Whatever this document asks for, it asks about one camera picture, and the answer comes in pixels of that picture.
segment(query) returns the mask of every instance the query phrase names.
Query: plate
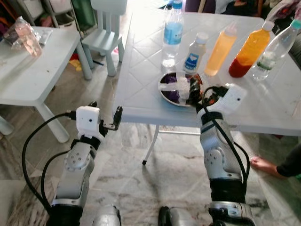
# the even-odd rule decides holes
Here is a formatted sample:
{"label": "plate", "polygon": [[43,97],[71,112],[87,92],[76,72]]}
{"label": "plate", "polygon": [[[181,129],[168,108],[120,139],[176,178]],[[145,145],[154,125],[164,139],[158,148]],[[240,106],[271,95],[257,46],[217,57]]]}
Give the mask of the plate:
{"label": "plate", "polygon": [[182,107],[192,107],[201,100],[203,82],[199,74],[191,75],[185,72],[172,72],[164,74],[159,82],[158,89],[162,97]]}

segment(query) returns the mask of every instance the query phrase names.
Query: human foot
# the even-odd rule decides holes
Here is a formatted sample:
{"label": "human foot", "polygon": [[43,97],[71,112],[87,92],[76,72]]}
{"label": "human foot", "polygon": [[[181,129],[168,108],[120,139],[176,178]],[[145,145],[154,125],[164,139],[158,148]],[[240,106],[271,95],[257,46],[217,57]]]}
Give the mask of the human foot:
{"label": "human foot", "polygon": [[255,157],[251,158],[250,164],[254,168],[264,171],[264,172],[267,172],[275,177],[286,178],[277,172],[277,169],[276,169],[277,166],[275,164],[273,164],[259,156],[255,156]]}

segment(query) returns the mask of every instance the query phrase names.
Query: clear plastic bottle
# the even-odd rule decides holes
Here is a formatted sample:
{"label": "clear plastic bottle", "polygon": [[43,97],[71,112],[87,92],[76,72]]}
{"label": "clear plastic bottle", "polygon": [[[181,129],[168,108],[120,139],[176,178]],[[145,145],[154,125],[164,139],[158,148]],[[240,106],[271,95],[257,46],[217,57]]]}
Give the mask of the clear plastic bottle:
{"label": "clear plastic bottle", "polygon": [[207,40],[206,33],[197,33],[195,41],[189,45],[189,53],[183,65],[184,71],[189,74],[195,74],[198,71],[202,56],[206,53]]}
{"label": "clear plastic bottle", "polygon": [[182,1],[174,0],[173,9],[165,21],[162,51],[162,65],[164,67],[173,67],[175,65],[175,58],[182,38],[183,25]]}
{"label": "clear plastic bottle", "polygon": [[230,52],[237,38],[237,29],[235,23],[231,23],[224,31],[220,33],[212,54],[209,57],[205,67],[205,74],[215,76],[221,68],[226,56]]}
{"label": "clear plastic bottle", "polygon": [[42,54],[42,48],[38,40],[32,33],[31,26],[29,23],[17,23],[15,31],[17,32],[27,51],[33,57],[38,57]]}
{"label": "clear plastic bottle", "polygon": [[265,21],[262,28],[252,32],[239,53],[231,63],[229,74],[234,78],[243,77],[252,67],[269,43],[269,32],[274,27],[271,21]]}
{"label": "clear plastic bottle", "polygon": [[251,68],[251,75],[257,81],[267,78],[276,62],[283,58],[296,40],[301,20],[293,20],[289,27],[279,33],[268,45],[263,55]]}

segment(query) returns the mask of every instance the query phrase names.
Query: small white chair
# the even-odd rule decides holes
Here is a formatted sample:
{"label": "small white chair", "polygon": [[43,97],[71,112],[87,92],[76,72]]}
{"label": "small white chair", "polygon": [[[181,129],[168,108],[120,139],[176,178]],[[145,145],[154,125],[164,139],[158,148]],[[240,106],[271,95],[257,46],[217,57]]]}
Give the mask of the small white chair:
{"label": "small white chair", "polygon": [[[90,67],[93,67],[90,49],[105,53],[107,59],[108,76],[115,76],[116,69],[111,52],[118,46],[119,61],[122,62],[124,47],[119,34],[119,17],[126,12],[127,0],[91,0],[92,8],[97,11],[98,28],[83,41],[84,51]],[[103,12],[105,13],[106,29],[103,28]]]}

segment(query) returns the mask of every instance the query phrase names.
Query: black sleeve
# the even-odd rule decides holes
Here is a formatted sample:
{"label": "black sleeve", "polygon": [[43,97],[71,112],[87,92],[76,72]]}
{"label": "black sleeve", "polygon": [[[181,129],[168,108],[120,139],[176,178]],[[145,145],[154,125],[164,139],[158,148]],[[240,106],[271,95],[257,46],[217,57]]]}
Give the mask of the black sleeve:
{"label": "black sleeve", "polygon": [[285,177],[292,177],[301,174],[301,144],[298,144],[287,155],[286,160],[277,166],[277,172]]}

